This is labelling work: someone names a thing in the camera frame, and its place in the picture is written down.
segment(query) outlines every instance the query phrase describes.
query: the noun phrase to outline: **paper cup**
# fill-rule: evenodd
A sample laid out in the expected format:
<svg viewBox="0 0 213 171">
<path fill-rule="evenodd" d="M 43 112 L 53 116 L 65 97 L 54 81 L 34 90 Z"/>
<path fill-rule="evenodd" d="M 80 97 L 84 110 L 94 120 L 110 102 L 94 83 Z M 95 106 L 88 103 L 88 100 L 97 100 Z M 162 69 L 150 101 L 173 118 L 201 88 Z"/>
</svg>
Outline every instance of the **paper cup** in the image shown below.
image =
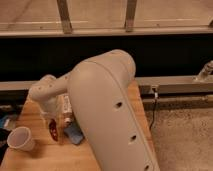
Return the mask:
<svg viewBox="0 0 213 171">
<path fill-rule="evenodd" d="M 35 141 L 29 128 L 18 127 L 9 134 L 7 144 L 13 149 L 31 151 L 35 146 Z"/>
</svg>

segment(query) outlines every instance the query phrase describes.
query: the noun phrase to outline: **floor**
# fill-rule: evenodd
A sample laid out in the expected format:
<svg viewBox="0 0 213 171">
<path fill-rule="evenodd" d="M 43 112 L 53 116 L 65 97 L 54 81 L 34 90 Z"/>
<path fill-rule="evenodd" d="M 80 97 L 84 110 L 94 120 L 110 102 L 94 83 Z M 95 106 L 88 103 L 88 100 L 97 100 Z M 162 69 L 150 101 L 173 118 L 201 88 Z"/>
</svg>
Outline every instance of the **floor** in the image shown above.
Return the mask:
<svg viewBox="0 0 213 171">
<path fill-rule="evenodd" d="M 149 123 L 153 100 L 144 99 Z M 159 98 L 152 137 L 162 171 L 213 170 L 213 102 L 205 96 Z"/>
<path fill-rule="evenodd" d="M 73 28 L 123 28 L 127 0 L 67 0 Z M 135 27 L 208 25 L 211 0 L 137 1 Z M 0 30 L 61 29 L 57 1 L 0 1 Z"/>
</svg>

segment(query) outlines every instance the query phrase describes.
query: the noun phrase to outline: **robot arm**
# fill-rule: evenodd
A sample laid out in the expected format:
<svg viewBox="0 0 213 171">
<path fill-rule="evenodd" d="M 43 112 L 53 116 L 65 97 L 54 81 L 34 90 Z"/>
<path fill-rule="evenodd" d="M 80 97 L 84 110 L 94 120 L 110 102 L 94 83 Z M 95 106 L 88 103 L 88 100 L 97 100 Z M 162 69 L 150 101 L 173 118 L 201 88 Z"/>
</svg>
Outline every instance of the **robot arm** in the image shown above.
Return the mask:
<svg viewBox="0 0 213 171">
<path fill-rule="evenodd" d="M 101 170 L 157 171 L 157 162 L 126 94 L 134 74 L 131 56 L 113 50 L 80 62 L 58 79 L 44 77 L 29 94 L 54 118 L 57 95 L 68 92 L 75 117 Z"/>
</svg>

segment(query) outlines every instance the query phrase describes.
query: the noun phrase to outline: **cable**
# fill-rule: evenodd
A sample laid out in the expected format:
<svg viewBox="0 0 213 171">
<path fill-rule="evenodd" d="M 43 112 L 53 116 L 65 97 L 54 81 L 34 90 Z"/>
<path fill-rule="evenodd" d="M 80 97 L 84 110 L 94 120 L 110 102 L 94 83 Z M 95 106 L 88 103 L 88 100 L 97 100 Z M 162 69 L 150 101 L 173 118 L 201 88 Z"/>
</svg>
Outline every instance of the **cable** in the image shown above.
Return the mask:
<svg viewBox="0 0 213 171">
<path fill-rule="evenodd" d="M 153 88 L 153 91 L 154 91 L 154 95 L 155 95 L 155 99 L 154 99 L 155 101 L 154 101 L 154 105 L 153 105 L 153 109 L 152 109 L 152 122 L 149 125 L 150 131 L 152 130 L 152 126 L 155 122 L 155 110 L 156 110 L 157 102 L 158 102 L 158 92 L 157 92 L 156 88 Z"/>
</svg>

